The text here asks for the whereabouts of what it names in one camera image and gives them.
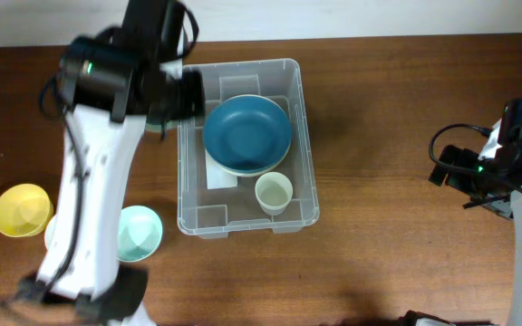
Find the white small bowl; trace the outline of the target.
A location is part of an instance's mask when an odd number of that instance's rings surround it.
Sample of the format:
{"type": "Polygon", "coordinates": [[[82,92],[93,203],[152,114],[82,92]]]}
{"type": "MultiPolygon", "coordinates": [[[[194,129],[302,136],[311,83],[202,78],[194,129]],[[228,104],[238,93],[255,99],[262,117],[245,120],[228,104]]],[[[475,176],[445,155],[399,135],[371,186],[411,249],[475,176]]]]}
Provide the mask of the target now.
{"type": "Polygon", "coordinates": [[[56,226],[56,216],[53,216],[49,220],[47,227],[45,228],[45,231],[44,231],[44,245],[45,245],[46,249],[48,249],[52,243],[55,226],[56,226]]]}

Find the mint green small bowl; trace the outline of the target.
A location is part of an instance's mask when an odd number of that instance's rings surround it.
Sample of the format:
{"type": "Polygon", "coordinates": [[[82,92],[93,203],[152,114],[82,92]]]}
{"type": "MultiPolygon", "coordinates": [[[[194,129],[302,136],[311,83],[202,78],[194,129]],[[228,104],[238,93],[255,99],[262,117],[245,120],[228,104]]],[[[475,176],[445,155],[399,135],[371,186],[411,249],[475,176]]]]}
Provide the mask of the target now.
{"type": "Polygon", "coordinates": [[[121,210],[117,257],[135,263],[153,255],[160,247],[164,228],[159,215],[146,206],[128,206],[121,210]]]}

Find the cream plastic cup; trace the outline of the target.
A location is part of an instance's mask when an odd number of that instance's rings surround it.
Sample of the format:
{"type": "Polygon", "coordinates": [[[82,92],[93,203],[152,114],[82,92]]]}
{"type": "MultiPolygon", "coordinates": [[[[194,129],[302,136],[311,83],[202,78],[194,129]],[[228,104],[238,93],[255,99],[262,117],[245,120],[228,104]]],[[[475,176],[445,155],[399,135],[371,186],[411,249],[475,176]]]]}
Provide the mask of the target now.
{"type": "Polygon", "coordinates": [[[293,198],[293,184],[284,174],[268,172],[257,180],[255,195],[267,215],[278,216],[285,211],[293,198]]]}

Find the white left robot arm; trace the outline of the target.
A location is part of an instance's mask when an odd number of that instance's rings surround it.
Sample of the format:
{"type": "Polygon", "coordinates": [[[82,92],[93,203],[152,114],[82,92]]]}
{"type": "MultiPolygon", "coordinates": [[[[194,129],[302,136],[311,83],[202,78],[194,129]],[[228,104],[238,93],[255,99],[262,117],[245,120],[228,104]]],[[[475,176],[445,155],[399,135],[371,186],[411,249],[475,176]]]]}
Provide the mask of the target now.
{"type": "Polygon", "coordinates": [[[199,72],[181,62],[198,23],[178,0],[130,0],[121,24],[81,35],[43,87],[64,125],[63,173],[52,243],[39,269],[0,300],[12,321],[30,325],[17,302],[71,304],[80,325],[148,325],[148,273],[117,257],[131,163],[148,132],[204,113],[199,72]]]}

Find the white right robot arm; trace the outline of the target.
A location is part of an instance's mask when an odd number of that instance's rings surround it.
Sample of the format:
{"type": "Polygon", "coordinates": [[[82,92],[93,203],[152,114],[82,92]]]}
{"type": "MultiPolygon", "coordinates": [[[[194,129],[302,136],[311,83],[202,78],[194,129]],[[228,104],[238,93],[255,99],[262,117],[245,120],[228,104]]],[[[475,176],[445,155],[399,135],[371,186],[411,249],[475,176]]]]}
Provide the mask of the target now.
{"type": "Polygon", "coordinates": [[[434,162],[429,180],[469,196],[465,208],[476,206],[513,222],[515,266],[509,325],[522,325],[522,97],[505,104],[501,119],[491,127],[474,125],[486,138],[483,149],[446,146],[434,162]]]}

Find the mint green plastic cup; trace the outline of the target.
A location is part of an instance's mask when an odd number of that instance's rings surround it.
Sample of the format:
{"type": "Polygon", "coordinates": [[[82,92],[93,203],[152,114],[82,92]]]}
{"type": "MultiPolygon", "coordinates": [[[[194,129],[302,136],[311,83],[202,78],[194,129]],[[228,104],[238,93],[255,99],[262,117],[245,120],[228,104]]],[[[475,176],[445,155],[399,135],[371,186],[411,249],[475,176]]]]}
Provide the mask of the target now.
{"type": "Polygon", "coordinates": [[[165,120],[146,121],[145,131],[151,133],[164,133],[167,129],[167,122],[165,120]]]}

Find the yellow small bowl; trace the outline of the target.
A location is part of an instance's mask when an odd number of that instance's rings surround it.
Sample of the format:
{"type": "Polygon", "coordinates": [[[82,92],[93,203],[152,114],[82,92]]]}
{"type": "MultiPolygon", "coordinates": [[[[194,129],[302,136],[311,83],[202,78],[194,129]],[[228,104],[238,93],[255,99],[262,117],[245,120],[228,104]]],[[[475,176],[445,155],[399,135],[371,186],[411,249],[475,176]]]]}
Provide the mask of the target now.
{"type": "Polygon", "coordinates": [[[53,216],[47,192],[34,184],[20,184],[0,196],[0,233],[8,237],[39,235],[53,216]]]}

